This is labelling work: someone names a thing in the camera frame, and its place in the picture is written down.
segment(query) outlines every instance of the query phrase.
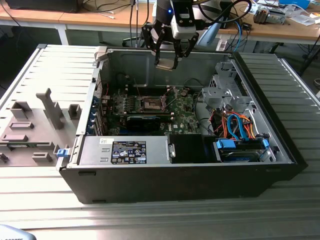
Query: warning label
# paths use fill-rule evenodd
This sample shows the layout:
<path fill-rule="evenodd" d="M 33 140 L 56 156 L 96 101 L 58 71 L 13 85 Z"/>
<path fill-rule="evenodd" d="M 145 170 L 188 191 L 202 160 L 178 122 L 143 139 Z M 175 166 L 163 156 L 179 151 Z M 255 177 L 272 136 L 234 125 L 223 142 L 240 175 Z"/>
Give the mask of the warning label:
<path fill-rule="evenodd" d="M 114 141 L 112 164 L 146 164 L 147 145 L 145 141 Z"/>

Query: desk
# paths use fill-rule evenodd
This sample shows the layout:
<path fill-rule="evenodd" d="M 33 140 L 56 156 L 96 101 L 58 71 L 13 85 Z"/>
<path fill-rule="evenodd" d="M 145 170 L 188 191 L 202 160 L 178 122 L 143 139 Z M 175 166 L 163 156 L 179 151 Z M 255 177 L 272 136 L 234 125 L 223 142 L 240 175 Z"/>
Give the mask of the desk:
<path fill-rule="evenodd" d="M 82 9 L 78 13 L 63 13 L 58 11 L 42 10 L 15 10 L 10 9 L 8 4 L 2 0 L 5 9 L 14 17 L 14 19 L 23 27 L 51 28 L 57 29 L 61 44 L 69 45 L 66 30 L 87 30 L 100 32 L 125 32 L 130 31 L 129 16 L 130 6 L 114 10 L 115 17 L 111 19 L 99 13 L 88 12 Z M 129 1 L 121 1 L 119 4 L 113 4 L 110 8 L 116 8 L 128 4 Z M 152 22 L 153 4 L 149 4 L 149 18 Z M 132 32 L 136 31 L 136 7 L 132 14 Z M 139 3 L 138 27 L 141 28 L 147 17 L 147 4 Z M 0 6 L 0 25 L 17 26 L 12 18 Z"/>
<path fill-rule="evenodd" d="M 118 7 L 126 2 L 121 1 Z M 114 11 L 115 19 L 110 19 L 99 13 L 81 10 L 79 13 L 63 13 L 56 11 L 40 11 L 40 10 L 14 10 L 10 9 L 7 3 L 4 7 L 23 27 L 37 28 L 53 28 L 57 29 L 61 43 L 68 45 L 66 30 L 87 30 L 101 32 L 126 32 L 130 31 L 129 16 L 130 7 L 124 7 Z M 245 6 L 240 4 L 237 6 L 238 13 L 244 11 Z M 152 22 L 153 4 L 149 5 L 149 22 Z M 313 6 L 308 9 L 312 11 L 320 11 L 320 7 Z M 147 4 L 139 4 L 138 26 L 141 27 L 147 16 Z M 252 30 L 248 40 L 295 43 L 295 44 L 314 44 L 320 34 L 319 25 L 303 26 L 290 19 L 286 19 L 284 25 L 279 24 L 256 24 L 253 21 L 253 15 L 248 14 L 244 17 L 244 21 L 252 24 Z M 17 24 L 8 16 L 8 14 L 0 7 L 0 25 L 16 26 Z M 132 31 L 135 32 L 136 27 L 136 9 L 134 8 L 132 15 Z M 227 29 L 220 29 L 217 37 L 222 39 L 233 38 L 238 30 L 231 24 Z"/>
<path fill-rule="evenodd" d="M 245 11 L 246 5 L 239 4 L 238 6 L 236 5 L 235 8 L 237 9 L 238 14 L 241 15 Z M 320 7 L 312 5 L 307 10 L 309 12 L 320 12 Z M 244 22 L 252 25 L 248 40 L 293 44 L 314 44 L 320 34 L 319 24 L 304 26 L 290 18 L 286 18 L 283 25 L 272 23 L 257 24 L 254 23 L 253 16 L 253 14 L 248 14 L 242 19 Z M 229 25 L 227 29 L 220 29 L 218 34 L 233 37 L 237 32 L 237 28 Z"/>

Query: table leg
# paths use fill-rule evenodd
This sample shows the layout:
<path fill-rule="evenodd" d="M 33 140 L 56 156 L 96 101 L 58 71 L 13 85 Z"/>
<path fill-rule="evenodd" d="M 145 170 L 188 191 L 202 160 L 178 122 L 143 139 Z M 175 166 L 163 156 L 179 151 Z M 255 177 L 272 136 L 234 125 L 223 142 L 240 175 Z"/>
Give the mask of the table leg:
<path fill-rule="evenodd" d="M 68 37 L 67 37 L 67 33 L 66 33 L 66 30 L 67 30 L 66 25 L 64 25 L 64 24 L 55 25 L 55 29 L 58 30 L 61 44 L 62 45 L 69 45 Z"/>
<path fill-rule="evenodd" d="M 14 33 L 12 32 L 12 26 L 1 26 L 2 31 L 8 36 L 8 38 L 13 38 Z"/>
<path fill-rule="evenodd" d="M 312 54 L 312 56 L 309 56 L 309 58 L 307 58 L 303 62 L 302 67 L 298 72 L 299 76 L 302 76 L 304 74 L 305 70 L 309 67 L 309 65 L 313 62 L 313 60 L 318 56 L 319 53 L 320 53 L 320 47 L 318 47 L 318 49 L 314 52 L 314 54 Z"/>
<path fill-rule="evenodd" d="M 104 41 L 102 31 L 98 31 L 98 39 L 99 39 L 99 43 L 104 44 L 104 45 L 108 45 L 107 42 Z"/>
<path fill-rule="evenodd" d="M 216 45 L 216 51 L 225 51 L 227 48 L 228 40 L 231 38 L 230 34 L 218 34 L 216 38 L 219 38 L 218 44 Z"/>
<path fill-rule="evenodd" d="M 277 47 L 279 47 L 279 46 L 283 46 L 284 44 L 282 43 L 282 42 L 277 42 L 275 45 L 273 45 L 273 47 L 270 49 L 270 51 L 269 51 L 269 53 L 270 54 L 274 54 L 275 53 L 275 51 L 276 51 L 276 49 L 277 49 Z"/>

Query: red wire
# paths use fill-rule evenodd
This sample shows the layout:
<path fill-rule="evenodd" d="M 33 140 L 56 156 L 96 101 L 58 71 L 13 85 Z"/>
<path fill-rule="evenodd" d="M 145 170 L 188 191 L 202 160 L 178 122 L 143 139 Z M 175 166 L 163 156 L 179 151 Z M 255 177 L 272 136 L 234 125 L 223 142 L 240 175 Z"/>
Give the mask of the red wire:
<path fill-rule="evenodd" d="M 106 84 L 106 93 L 105 93 L 106 96 L 108 95 L 108 92 L 109 92 L 109 83 Z"/>

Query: open computer chassis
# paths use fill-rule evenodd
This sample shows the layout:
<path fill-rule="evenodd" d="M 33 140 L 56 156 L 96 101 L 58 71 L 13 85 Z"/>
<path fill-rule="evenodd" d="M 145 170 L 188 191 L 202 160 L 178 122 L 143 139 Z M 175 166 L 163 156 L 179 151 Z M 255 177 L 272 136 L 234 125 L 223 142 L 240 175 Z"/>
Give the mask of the open computer chassis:
<path fill-rule="evenodd" d="M 172 57 L 172 52 L 165 54 Z M 251 56 L 264 58 L 263 54 Z M 177 70 L 168 72 L 154 67 L 147 50 L 108 49 L 97 62 L 73 148 L 57 164 L 79 201 L 256 197 L 273 183 L 290 180 L 306 168 L 301 152 L 246 63 L 248 58 L 239 53 L 193 52 Z M 267 59 L 278 64 L 275 56 Z M 183 84 L 195 71 L 208 79 L 209 88 L 196 82 L 195 86 Z M 210 80 L 217 78 L 221 84 L 213 86 Z M 237 86 L 226 85 L 223 79 L 236 80 Z M 213 88 L 217 90 L 214 94 L 210 93 Z M 234 101 L 236 95 L 241 101 Z M 218 107 L 222 113 L 226 111 L 228 99 L 233 99 L 228 101 L 232 110 L 255 114 L 255 124 L 265 133 L 255 137 L 261 143 L 268 141 L 258 154 L 267 152 L 267 158 L 261 160 L 254 154 L 253 158 L 222 159 L 223 150 L 230 151 L 233 146 L 219 143 L 224 138 L 217 136 L 212 119 L 213 129 L 202 127 L 199 120 L 214 107 L 214 111 Z M 139 157 L 132 152 L 137 150 Z"/>

